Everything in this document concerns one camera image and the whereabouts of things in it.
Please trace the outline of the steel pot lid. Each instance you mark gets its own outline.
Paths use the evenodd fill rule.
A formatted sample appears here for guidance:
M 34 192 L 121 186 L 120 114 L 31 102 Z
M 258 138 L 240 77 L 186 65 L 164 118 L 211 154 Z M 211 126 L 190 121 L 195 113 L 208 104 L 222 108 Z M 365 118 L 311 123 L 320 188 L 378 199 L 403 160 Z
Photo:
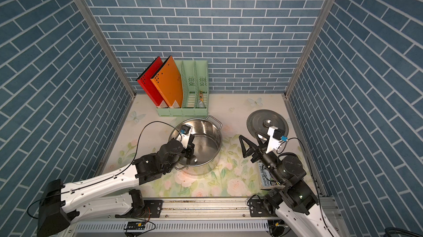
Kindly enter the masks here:
M 260 109 L 252 112 L 247 118 L 246 125 L 253 137 L 255 135 L 268 137 L 267 131 L 269 127 L 280 129 L 284 136 L 287 136 L 289 133 L 287 121 L 277 112 L 268 109 Z

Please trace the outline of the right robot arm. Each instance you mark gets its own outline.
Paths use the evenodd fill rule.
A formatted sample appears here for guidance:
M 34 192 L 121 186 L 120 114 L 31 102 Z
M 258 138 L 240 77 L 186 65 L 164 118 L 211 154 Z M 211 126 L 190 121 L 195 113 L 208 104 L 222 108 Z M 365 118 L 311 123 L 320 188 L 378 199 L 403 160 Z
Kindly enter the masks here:
M 275 153 L 289 141 L 270 135 L 266 142 L 258 144 L 240 135 L 243 158 L 261 162 L 273 180 L 282 188 L 271 189 L 264 197 L 263 205 L 268 213 L 282 219 L 298 237 L 338 237 L 339 233 L 325 215 L 318 196 L 304 181 L 306 171 L 298 156 L 291 152 Z

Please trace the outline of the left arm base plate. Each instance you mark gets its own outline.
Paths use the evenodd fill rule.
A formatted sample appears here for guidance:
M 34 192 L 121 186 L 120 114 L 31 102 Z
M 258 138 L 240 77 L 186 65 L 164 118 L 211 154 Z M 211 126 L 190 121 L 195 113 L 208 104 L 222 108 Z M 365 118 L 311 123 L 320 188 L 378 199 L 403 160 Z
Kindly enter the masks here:
M 131 204 L 130 210 L 123 215 L 115 215 L 115 218 L 159 218 L 162 208 L 163 200 L 144 200 L 141 204 Z

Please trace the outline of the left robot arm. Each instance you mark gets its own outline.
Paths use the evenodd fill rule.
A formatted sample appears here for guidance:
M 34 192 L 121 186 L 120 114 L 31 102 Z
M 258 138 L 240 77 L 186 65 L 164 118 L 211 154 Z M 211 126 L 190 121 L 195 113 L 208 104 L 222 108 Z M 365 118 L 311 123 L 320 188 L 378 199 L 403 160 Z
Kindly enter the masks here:
M 45 187 L 39 203 L 37 235 L 49 237 L 76 222 L 81 207 L 98 197 L 160 179 L 182 158 L 191 158 L 193 135 L 179 135 L 162 145 L 158 152 L 144 155 L 113 172 L 76 183 L 53 180 Z

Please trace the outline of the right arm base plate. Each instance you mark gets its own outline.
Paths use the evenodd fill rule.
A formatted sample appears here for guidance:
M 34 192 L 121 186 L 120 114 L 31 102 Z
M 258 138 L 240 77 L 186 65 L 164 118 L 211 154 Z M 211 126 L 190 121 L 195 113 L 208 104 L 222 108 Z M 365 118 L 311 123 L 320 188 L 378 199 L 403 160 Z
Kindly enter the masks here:
M 267 200 L 253 198 L 248 200 L 251 217 L 276 217 L 275 208 Z

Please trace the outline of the steel pot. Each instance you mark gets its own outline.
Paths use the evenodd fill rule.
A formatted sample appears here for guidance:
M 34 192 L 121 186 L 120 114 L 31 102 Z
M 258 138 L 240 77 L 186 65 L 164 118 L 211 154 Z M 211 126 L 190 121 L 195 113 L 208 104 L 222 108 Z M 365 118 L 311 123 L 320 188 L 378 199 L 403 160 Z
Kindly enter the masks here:
M 176 139 L 182 125 L 192 127 L 191 135 L 195 138 L 194 155 L 200 161 L 199 165 L 188 165 L 187 158 L 181 157 L 175 169 L 192 176 L 201 176 L 210 173 L 219 163 L 220 150 L 223 144 L 221 134 L 222 123 L 215 117 L 208 115 L 206 118 L 193 118 L 183 121 L 170 134 L 169 140 Z

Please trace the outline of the metal ladle spoon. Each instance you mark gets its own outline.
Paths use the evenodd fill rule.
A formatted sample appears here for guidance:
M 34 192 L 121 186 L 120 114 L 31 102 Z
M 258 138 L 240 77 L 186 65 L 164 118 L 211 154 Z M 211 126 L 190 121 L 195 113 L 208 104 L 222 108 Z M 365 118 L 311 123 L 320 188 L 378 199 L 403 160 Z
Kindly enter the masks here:
M 198 160 L 198 158 L 193 155 L 190 159 L 187 160 L 187 164 L 188 165 L 199 165 L 200 161 Z

